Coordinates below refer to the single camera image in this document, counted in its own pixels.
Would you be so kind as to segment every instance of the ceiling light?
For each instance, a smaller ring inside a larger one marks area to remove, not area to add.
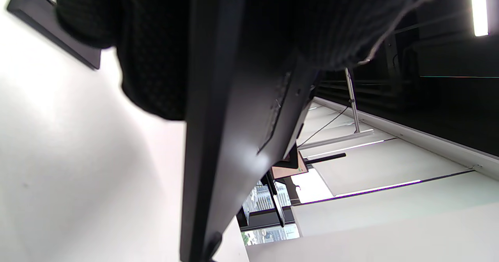
[[[487,0],[471,0],[475,36],[488,35]]]

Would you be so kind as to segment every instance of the metal pole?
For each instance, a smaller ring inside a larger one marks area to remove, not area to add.
[[[352,77],[350,76],[350,71],[345,68],[346,83],[348,85],[348,92],[350,93],[350,103],[352,104],[353,111],[353,121],[355,123],[355,133],[360,132],[359,127],[359,117],[357,116],[357,104],[355,103],[355,94],[353,91]]]
[[[371,134],[374,134],[373,129],[365,130],[363,132],[352,133],[352,134],[346,135],[346,136],[340,136],[340,137],[336,137],[336,138],[331,138],[331,139],[326,139],[326,140],[321,140],[321,141],[303,144],[299,147],[299,149],[305,150],[305,149],[315,148],[315,147],[329,145],[329,144],[338,143],[338,142],[343,142],[343,141],[347,141],[347,140],[353,140],[356,138],[369,136]]]

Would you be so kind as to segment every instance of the white trim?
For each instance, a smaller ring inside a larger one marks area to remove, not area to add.
[[[345,106],[331,102],[322,98],[314,98],[314,102],[326,106],[334,111],[342,111]],[[499,158],[486,152],[475,150],[473,148],[411,129],[410,127],[385,120],[371,114],[358,111],[359,120],[371,127],[385,131],[400,139],[417,145],[421,148],[434,152],[437,155],[455,161],[463,166],[473,167],[476,171],[487,175],[495,180],[499,180]],[[352,109],[348,108],[345,115],[352,117]]]

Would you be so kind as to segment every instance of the white wall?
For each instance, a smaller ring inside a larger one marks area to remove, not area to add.
[[[251,262],[496,262],[499,204],[248,247]]]
[[[318,131],[340,112],[340,109],[332,110],[327,106],[308,111],[304,126],[304,129],[307,130],[301,134],[299,140],[306,140],[308,136]],[[343,122],[338,122],[338,120],[353,121],[351,117],[341,115],[307,143],[354,133],[354,125],[340,125],[338,123]],[[463,165],[402,139],[394,139],[395,136],[364,122],[360,122],[360,129],[373,129],[373,134],[301,150],[303,157],[309,159],[346,153],[344,158],[314,164],[333,195],[430,179],[467,170]]]
[[[326,116],[330,120],[334,113],[313,115],[308,131],[321,127],[317,120],[327,123]],[[374,136],[301,151],[304,156],[347,154],[314,164],[334,195],[468,170],[400,138],[349,149],[394,137],[374,130]],[[250,261],[495,261],[499,257],[491,243],[497,242],[499,230],[499,182],[478,172],[292,209],[302,237],[248,246]]]
[[[114,51],[94,72],[0,26],[0,261],[178,261],[185,123],[124,97]],[[248,260],[235,221],[218,256]]]
[[[314,164],[333,195],[468,170],[400,139],[340,152],[346,157]]]
[[[292,207],[302,237],[331,234],[499,202],[499,182],[478,172]]]

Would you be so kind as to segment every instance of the cable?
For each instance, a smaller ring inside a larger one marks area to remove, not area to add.
[[[341,116],[346,110],[348,109],[348,106],[340,113],[338,116],[335,116],[334,119],[332,119],[329,123],[327,123],[325,126],[321,127],[320,130],[316,131],[314,134],[312,134],[307,140],[305,140],[303,143],[301,143],[298,148],[303,146],[303,144],[307,143],[307,141],[310,140],[310,138],[314,137],[316,134],[318,134],[321,130],[323,130],[325,127],[329,126],[330,123],[334,122],[339,116]]]

